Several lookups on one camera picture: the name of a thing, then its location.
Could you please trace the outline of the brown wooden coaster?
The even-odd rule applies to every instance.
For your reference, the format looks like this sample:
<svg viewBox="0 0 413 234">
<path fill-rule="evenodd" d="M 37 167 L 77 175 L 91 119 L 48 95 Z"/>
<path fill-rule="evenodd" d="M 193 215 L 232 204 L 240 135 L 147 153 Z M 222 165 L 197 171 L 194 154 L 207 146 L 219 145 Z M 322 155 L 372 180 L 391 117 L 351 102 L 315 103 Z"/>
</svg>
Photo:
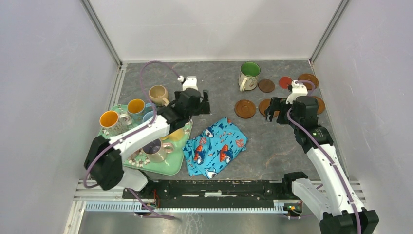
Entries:
<svg viewBox="0 0 413 234">
<path fill-rule="evenodd" d="M 319 81 L 318 81 L 317 77 L 316 77 L 315 75 L 313 75 L 313 74 L 310 74 L 310 73 L 301 74 L 301 75 L 298 77 L 298 80 L 306 80 L 306 81 L 312 82 L 312 83 L 314 84 L 314 88 L 315 88 L 315 89 L 318 88 L 318 86 L 319 86 Z M 313 87 L 312 87 L 312 85 L 311 85 L 310 83 L 305 83 L 304 85 L 307 87 L 307 90 L 308 90 L 308 91 L 312 91 L 312 90 L 313 90 Z"/>
<path fill-rule="evenodd" d="M 325 109 L 326 109 L 325 103 L 324 103 L 324 101 L 323 101 L 320 97 L 313 96 L 313 98 L 315 98 L 315 99 L 317 100 L 317 102 L 318 102 L 317 114 L 320 115 L 320 114 L 322 114 L 322 113 L 325 111 Z"/>
<path fill-rule="evenodd" d="M 255 115 L 256 106 L 252 101 L 242 99 L 235 104 L 234 112 L 240 118 L 249 119 Z"/>
<path fill-rule="evenodd" d="M 259 104 L 259 112 L 262 116 L 266 117 L 265 110 L 270 106 L 271 99 L 264 99 Z"/>
</svg>

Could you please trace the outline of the dark brown round coaster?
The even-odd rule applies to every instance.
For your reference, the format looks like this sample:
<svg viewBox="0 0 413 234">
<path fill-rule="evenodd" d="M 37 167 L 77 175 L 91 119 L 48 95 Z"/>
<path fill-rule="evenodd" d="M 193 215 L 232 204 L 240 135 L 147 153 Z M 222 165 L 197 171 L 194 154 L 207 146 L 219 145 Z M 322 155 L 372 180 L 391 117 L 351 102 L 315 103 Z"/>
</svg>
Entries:
<svg viewBox="0 0 413 234">
<path fill-rule="evenodd" d="M 276 87 L 275 83 L 271 81 L 270 79 L 262 79 L 258 83 L 258 88 L 264 93 L 270 93 L 274 91 L 275 87 Z"/>
</svg>

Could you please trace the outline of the beige mug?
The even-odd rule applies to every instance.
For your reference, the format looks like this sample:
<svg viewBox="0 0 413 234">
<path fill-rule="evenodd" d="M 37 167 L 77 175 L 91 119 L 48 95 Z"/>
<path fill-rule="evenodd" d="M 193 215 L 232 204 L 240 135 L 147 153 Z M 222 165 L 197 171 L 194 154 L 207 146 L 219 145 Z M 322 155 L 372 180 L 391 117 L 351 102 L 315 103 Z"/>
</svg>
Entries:
<svg viewBox="0 0 413 234">
<path fill-rule="evenodd" d="M 169 92 L 163 85 L 151 87 L 149 97 L 156 106 L 167 106 L 169 104 Z"/>
</svg>

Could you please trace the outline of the red round coaster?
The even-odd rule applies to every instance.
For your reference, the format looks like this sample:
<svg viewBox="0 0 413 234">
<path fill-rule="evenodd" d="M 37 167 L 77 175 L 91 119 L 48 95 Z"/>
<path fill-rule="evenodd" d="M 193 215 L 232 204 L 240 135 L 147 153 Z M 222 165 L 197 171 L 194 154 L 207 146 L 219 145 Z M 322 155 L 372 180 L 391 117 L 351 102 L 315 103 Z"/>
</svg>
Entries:
<svg viewBox="0 0 413 234">
<path fill-rule="evenodd" d="M 288 89 L 288 86 L 291 85 L 293 80 L 290 77 L 281 77 L 279 80 L 279 86 L 283 89 Z"/>
</svg>

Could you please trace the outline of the yellow mug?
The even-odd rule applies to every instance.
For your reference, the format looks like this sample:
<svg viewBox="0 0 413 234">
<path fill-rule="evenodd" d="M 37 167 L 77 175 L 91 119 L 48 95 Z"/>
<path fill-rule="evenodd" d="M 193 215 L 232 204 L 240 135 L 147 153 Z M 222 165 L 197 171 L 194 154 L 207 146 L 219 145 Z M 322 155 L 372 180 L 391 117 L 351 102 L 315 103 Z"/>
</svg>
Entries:
<svg viewBox="0 0 413 234">
<path fill-rule="evenodd" d="M 180 141 L 184 137 L 184 135 L 185 135 L 185 133 L 184 133 L 183 128 L 180 128 L 180 129 L 174 131 L 173 133 L 170 133 L 170 134 L 168 134 L 164 137 L 161 137 L 160 139 L 162 141 L 169 139 L 171 141 L 176 142 L 176 141 Z"/>
</svg>

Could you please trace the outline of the green inside floral mug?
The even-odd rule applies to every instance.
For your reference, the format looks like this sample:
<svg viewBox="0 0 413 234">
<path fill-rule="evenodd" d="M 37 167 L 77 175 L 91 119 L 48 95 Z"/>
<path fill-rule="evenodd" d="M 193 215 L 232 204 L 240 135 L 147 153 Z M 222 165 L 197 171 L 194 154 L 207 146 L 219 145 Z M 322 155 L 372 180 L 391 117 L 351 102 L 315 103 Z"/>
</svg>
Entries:
<svg viewBox="0 0 413 234">
<path fill-rule="evenodd" d="M 261 68 L 254 62 L 245 62 L 240 67 L 238 85 L 239 91 L 251 91 L 257 87 Z"/>
</svg>

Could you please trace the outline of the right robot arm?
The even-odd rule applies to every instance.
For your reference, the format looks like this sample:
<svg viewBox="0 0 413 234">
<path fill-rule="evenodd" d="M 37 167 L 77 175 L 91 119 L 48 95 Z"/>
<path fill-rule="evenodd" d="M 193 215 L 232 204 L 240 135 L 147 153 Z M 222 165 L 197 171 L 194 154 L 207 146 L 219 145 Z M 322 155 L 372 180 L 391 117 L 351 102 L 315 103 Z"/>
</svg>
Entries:
<svg viewBox="0 0 413 234">
<path fill-rule="evenodd" d="M 273 97 L 265 110 L 266 121 L 289 125 L 322 182 L 321 193 L 303 172 L 284 175 L 282 195 L 298 197 L 319 220 L 323 234 L 372 234 L 379 223 L 375 210 L 367 210 L 351 187 L 337 158 L 334 142 L 328 130 L 318 123 L 318 101 L 300 96 L 293 101 Z"/>
</svg>

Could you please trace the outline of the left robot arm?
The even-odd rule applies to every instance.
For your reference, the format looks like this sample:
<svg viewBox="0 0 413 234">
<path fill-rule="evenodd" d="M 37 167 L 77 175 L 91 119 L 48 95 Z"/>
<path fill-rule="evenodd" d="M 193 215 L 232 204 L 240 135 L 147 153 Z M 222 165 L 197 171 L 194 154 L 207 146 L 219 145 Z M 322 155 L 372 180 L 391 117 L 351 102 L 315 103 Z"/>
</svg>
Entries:
<svg viewBox="0 0 413 234">
<path fill-rule="evenodd" d="M 133 189 L 140 198 L 152 195 L 153 185 L 139 170 L 124 169 L 123 161 L 132 153 L 150 142 L 181 129 L 193 116 L 210 114 L 208 90 L 202 92 L 193 88 L 175 92 L 175 100 L 154 111 L 151 120 L 146 121 L 125 133 L 105 139 L 93 139 L 84 162 L 86 175 L 96 181 L 89 185 L 84 179 L 85 188 L 101 187 L 107 191 L 116 186 Z"/>
</svg>

